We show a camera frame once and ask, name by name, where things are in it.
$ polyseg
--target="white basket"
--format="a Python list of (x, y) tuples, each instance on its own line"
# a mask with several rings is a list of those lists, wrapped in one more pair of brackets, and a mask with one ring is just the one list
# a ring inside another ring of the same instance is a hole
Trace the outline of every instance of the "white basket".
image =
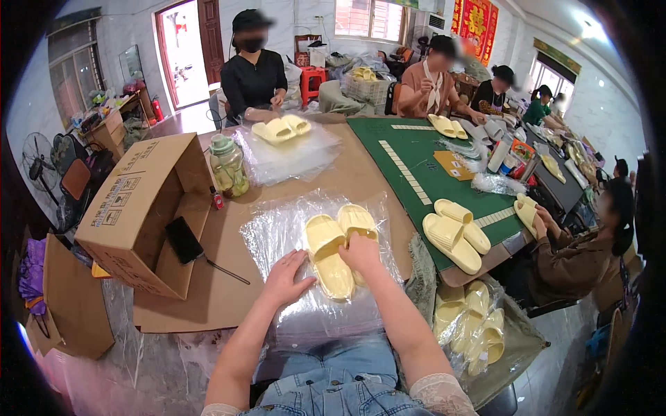
[(391, 81), (365, 81), (351, 74), (342, 77), (342, 92), (349, 98), (373, 106), (386, 104), (386, 95)]

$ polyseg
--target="jeans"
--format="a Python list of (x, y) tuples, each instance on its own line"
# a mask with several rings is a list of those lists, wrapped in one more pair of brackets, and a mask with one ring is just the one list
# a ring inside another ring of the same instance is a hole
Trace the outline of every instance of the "jeans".
[(269, 353), (255, 380), (275, 378), (259, 404), (239, 415), (432, 415), (395, 390), (396, 363), (385, 337), (334, 341), (307, 353)]

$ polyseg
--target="black cap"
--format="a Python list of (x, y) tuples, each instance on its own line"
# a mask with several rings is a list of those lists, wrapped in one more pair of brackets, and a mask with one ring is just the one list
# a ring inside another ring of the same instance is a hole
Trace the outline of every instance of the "black cap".
[(458, 52), (456, 51), (456, 45), (454, 40), (445, 35), (433, 36), (430, 39), (429, 48), (433, 48), (435, 52), (443, 53), (445, 57), (451, 59), (458, 58)]
[(259, 10), (247, 9), (241, 11), (236, 17), (234, 17), (234, 21), (231, 23), (231, 29), (236, 33), (239, 31), (263, 29), (273, 26), (273, 23), (275, 22), (271, 19), (267, 19)]
[(492, 68), (493, 75), (505, 83), (508, 83), (509, 86), (515, 84), (515, 78), (513, 76), (513, 69), (509, 68), (506, 65), (494, 66)]
[(629, 176), (629, 166), (627, 165), (627, 161), (624, 159), (618, 159), (617, 156), (615, 157), (615, 168), (617, 169), (617, 173), (620, 176)]

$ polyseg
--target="black phone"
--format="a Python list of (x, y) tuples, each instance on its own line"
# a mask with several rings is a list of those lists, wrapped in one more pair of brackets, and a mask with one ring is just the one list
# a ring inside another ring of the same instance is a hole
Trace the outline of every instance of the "black phone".
[(187, 225), (182, 216), (168, 223), (165, 229), (168, 242), (183, 265), (204, 255), (203, 247), (199, 244), (190, 226)]

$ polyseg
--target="red stool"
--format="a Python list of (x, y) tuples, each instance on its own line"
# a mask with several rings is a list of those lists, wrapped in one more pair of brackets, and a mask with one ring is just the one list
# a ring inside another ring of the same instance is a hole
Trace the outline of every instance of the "red stool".
[[(303, 67), (303, 73), (300, 76), (300, 96), (303, 99), (303, 107), (308, 105), (311, 98), (319, 97), (319, 85), (326, 82), (326, 71), (320, 67)], [(310, 90), (310, 80), (313, 80), (314, 85)]]

